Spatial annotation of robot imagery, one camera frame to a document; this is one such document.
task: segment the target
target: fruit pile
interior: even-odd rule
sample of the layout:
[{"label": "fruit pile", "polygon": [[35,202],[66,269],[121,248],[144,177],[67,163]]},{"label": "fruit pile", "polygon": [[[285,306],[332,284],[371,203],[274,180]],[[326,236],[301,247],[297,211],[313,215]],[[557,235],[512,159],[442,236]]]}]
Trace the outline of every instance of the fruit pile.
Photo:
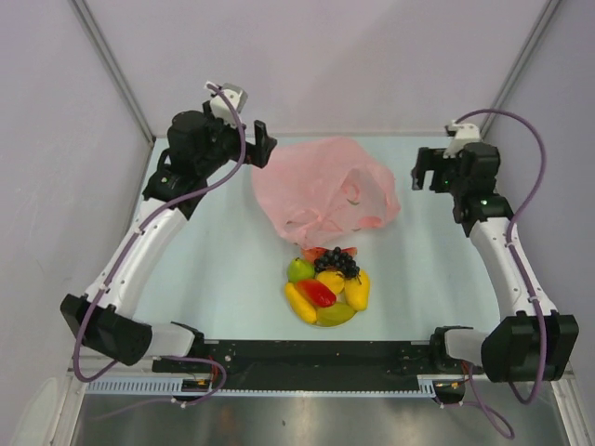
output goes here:
[{"label": "fruit pile", "polygon": [[367,308],[370,280],[353,260],[356,254],[356,248],[311,248],[292,260],[285,295],[300,319],[331,327]]}]

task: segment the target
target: black clamp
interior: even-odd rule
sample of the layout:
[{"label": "black clamp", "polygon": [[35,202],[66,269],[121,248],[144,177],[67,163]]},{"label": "black clamp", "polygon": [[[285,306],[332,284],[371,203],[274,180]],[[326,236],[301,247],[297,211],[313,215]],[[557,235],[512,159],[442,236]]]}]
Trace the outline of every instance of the black clamp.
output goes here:
[{"label": "black clamp", "polygon": [[509,202],[495,192],[500,166],[498,149],[483,142],[467,144],[455,158],[444,158],[444,149],[422,147],[411,172],[413,190],[421,190],[427,172],[434,172],[430,190],[450,193],[455,201],[453,217],[469,237],[477,221],[492,217],[512,218]]}]

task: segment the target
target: grapes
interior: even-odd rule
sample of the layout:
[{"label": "grapes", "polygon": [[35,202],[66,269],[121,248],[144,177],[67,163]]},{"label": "grapes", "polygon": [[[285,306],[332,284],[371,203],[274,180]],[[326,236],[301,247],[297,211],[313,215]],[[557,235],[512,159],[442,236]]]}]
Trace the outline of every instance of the grapes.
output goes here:
[{"label": "grapes", "polygon": [[327,249],[324,254],[314,260],[316,273],[328,269],[340,272],[346,279],[354,279],[360,273],[360,267],[357,266],[353,257],[349,253],[342,252],[339,246]]}]

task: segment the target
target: green apple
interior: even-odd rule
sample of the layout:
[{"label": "green apple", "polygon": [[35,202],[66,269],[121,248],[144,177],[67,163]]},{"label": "green apple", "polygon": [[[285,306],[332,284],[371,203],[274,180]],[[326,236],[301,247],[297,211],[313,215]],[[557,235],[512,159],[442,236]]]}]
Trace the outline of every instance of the green apple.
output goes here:
[{"label": "green apple", "polygon": [[315,275],[314,265],[303,258],[294,258],[287,267],[287,279],[291,283],[313,279]]}]

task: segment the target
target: white bracket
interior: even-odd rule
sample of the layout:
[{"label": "white bracket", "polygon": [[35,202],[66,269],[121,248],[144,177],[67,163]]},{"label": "white bracket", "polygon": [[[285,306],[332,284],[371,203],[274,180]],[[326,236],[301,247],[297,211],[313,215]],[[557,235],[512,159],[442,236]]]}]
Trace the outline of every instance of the white bracket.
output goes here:
[{"label": "white bracket", "polygon": [[480,129],[475,124],[457,124],[455,121],[446,127],[450,132],[456,132],[450,141],[448,148],[444,151],[444,158],[455,158],[456,154],[470,142],[480,142]]}]

